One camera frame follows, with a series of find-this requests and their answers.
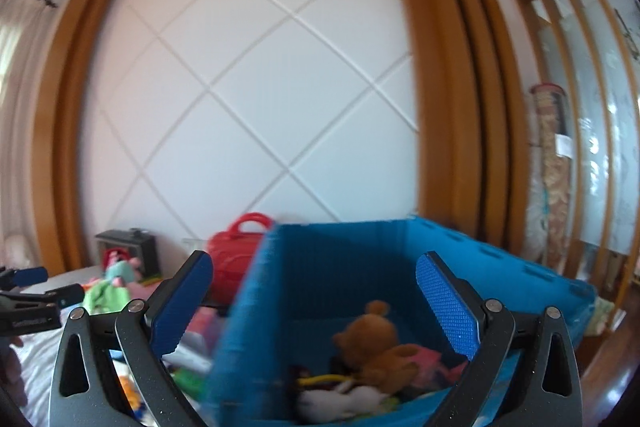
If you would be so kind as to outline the green cloth bib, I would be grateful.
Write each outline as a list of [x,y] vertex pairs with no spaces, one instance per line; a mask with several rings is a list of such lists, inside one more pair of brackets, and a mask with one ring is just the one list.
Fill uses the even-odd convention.
[[126,287],[99,280],[85,291],[82,305],[89,314],[116,313],[122,311],[130,300],[130,292]]

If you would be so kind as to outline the red plastic toy case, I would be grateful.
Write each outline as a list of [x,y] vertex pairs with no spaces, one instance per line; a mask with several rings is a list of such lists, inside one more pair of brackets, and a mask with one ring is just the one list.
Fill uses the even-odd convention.
[[214,276],[210,295],[221,306],[231,306],[264,235],[273,220],[260,212],[244,213],[206,243]]

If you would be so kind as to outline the rolled patterned carpet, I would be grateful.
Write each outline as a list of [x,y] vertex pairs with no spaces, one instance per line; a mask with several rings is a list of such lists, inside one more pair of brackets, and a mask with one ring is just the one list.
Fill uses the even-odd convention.
[[554,83],[530,89],[541,146],[542,183],[546,194],[547,265],[559,270],[565,256],[565,231],[570,209],[570,167],[573,141],[565,116],[565,92]]

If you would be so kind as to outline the brown teddy bear plush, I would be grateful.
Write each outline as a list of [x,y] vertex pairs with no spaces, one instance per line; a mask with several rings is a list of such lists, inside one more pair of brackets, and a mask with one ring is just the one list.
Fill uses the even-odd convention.
[[413,358],[420,347],[399,342],[396,326],[386,317],[390,307],[370,301],[364,313],[332,337],[342,361],[360,384],[396,395],[419,374]]

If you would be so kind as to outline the blue plastic storage crate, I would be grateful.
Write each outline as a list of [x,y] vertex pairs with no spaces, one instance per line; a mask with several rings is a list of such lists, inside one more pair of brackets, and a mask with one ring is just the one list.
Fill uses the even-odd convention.
[[[334,334],[374,300],[390,307],[402,345],[466,358],[450,346],[416,285],[416,262],[430,251],[480,298],[536,315],[554,306],[564,317],[573,348],[582,338],[596,299],[589,284],[434,222],[280,225],[262,241],[231,307],[202,395],[202,415],[218,426],[292,425],[298,400],[293,366],[325,372],[336,351]],[[474,425],[493,426],[520,356],[510,350]],[[363,424],[428,426],[452,387],[390,413],[369,414]]]

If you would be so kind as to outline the black small cabinet box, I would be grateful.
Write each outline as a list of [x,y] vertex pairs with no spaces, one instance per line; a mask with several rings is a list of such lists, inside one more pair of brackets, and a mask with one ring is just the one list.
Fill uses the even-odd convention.
[[160,275],[156,239],[153,234],[142,229],[108,230],[96,234],[96,246],[104,270],[117,260],[136,259],[136,267],[142,277]]

